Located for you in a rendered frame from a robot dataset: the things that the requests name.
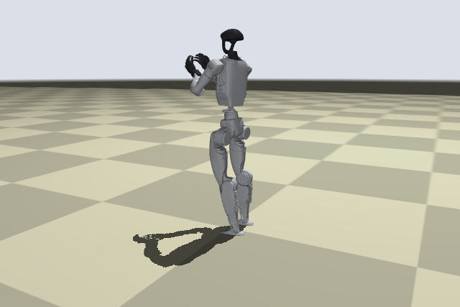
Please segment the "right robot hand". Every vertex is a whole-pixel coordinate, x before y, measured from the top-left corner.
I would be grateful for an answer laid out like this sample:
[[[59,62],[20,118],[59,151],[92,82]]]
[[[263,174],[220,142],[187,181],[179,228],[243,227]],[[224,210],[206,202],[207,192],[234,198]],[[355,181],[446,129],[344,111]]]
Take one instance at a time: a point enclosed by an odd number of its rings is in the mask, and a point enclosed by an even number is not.
[[[201,67],[205,70],[208,62],[210,61],[208,56],[206,56],[206,55],[204,55],[202,53],[198,53],[195,56],[198,56],[198,57],[194,57],[194,58],[197,58],[198,60],[194,59],[193,61],[198,62],[201,65]]]

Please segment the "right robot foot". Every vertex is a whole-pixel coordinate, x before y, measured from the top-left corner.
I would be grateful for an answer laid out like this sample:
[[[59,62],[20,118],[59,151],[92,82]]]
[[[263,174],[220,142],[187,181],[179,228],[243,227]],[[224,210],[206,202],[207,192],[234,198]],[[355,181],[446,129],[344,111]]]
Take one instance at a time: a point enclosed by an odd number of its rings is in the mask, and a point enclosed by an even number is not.
[[[242,219],[242,220],[243,220],[243,219]],[[245,222],[245,221],[244,221],[244,222]],[[246,226],[253,226],[253,225],[254,225],[252,221],[248,221],[248,220],[247,220],[247,223],[243,223],[243,222],[241,222],[241,219],[239,220],[239,224],[241,224],[241,225],[246,225]]]

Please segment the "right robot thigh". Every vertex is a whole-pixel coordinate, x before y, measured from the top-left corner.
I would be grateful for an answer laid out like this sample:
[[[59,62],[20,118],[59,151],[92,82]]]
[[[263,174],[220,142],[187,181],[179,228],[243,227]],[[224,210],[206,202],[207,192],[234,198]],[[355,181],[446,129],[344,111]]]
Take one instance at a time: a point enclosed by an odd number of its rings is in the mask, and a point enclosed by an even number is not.
[[[249,185],[252,182],[252,174],[244,169],[244,162],[246,156],[246,145],[242,139],[248,139],[250,136],[250,128],[243,125],[243,133],[235,138],[231,138],[229,143],[229,153],[231,165],[238,182],[241,185]]]

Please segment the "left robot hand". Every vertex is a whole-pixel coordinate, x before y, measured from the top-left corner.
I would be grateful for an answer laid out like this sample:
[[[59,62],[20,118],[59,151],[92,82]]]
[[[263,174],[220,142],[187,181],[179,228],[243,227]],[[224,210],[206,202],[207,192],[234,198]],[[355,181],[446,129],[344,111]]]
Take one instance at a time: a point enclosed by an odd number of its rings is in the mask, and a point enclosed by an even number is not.
[[[192,55],[189,55],[187,57],[186,62],[185,62],[185,68],[186,70],[188,70],[188,72],[191,74],[192,77],[194,76],[194,73],[198,76],[201,76],[200,71],[196,70],[196,67],[193,64],[193,56],[192,57],[191,56]],[[190,61],[190,57],[191,57],[191,61]]]

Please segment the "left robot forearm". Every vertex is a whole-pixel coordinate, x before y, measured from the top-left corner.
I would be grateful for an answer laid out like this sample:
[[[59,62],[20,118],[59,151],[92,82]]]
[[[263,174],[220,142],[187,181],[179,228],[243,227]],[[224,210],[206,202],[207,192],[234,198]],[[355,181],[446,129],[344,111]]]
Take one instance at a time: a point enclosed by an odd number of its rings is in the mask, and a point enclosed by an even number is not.
[[[201,75],[202,75],[202,73],[201,73]],[[192,80],[192,83],[190,85],[190,90],[191,91],[195,88],[196,83],[198,82],[199,78],[200,78],[200,76],[198,76],[198,75],[196,75],[196,73],[194,73],[193,80]]]

